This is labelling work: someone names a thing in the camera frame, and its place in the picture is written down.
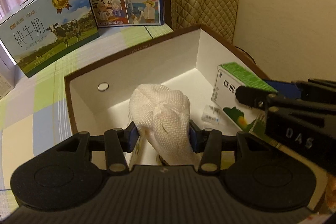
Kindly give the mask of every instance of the tablecloth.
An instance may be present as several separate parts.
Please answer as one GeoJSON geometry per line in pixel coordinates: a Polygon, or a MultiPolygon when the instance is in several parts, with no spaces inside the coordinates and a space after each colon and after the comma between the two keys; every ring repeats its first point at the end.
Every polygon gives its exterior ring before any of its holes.
{"type": "Polygon", "coordinates": [[[15,88],[0,100],[0,219],[17,208],[13,171],[71,136],[64,76],[127,47],[172,32],[167,26],[100,29],[100,38],[65,55],[31,78],[18,71],[15,88]]]}

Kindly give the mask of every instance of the beige wall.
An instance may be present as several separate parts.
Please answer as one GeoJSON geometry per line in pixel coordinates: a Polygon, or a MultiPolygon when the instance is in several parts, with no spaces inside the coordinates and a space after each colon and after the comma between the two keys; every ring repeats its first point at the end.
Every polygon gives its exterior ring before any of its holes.
{"type": "Polygon", "coordinates": [[[336,0],[239,0],[234,45],[273,79],[336,80],[336,0]]]}

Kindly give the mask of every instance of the open white box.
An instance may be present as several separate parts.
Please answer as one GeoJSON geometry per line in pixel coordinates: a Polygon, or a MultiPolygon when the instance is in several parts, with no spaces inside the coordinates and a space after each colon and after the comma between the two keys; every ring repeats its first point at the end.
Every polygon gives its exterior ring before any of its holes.
{"type": "MultiPolygon", "coordinates": [[[[102,135],[112,128],[126,128],[129,98],[145,83],[181,90],[190,100],[190,119],[204,128],[201,116],[206,104],[214,105],[211,95],[217,66],[233,61],[268,79],[249,58],[203,25],[180,29],[103,58],[65,77],[72,132],[102,135]],[[98,85],[104,82],[109,88],[101,92],[98,85]]],[[[229,119],[228,126],[237,131],[229,119]]],[[[293,151],[281,150],[315,172],[317,186],[310,203],[315,208],[325,189],[325,172],[293,151]]],[[[144,140],[134,163],[157,165],[156,158],[156,151],[144,140]]],[[[92,161],[100,168],[105,166],[104,154],[95,155],[92,161]]]]}

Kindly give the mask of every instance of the white knitted fabric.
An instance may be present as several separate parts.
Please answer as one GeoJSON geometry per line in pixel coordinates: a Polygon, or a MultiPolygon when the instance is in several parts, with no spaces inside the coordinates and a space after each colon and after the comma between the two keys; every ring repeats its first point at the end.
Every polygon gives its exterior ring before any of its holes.
{"type": "Polygon", "coordinates": [[[164,85],[139,85],[131,96],[129,110],[139,134],[169,165],[197,167],[189,143],[189,106],[186,95],[164,85]]]}

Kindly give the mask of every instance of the family illustration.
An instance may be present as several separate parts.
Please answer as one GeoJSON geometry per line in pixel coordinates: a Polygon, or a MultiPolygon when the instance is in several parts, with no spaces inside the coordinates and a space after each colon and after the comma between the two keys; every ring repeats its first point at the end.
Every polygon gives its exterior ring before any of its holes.
{"type": "Polygon", "coordinates": [[[121,0],[100,0],[97,3],[97,10],[96,15],[101,21],[126,18],[121,0]]]}
{"type": "Polygon", "coordinates": [[[140,14],[134,11],[131,13],[130,19],[132,19],[133,24],[155,23],[155,2],[146,0],[143,4],[145,4],[146,7],[143,10],[139,10],[140,14]]]}

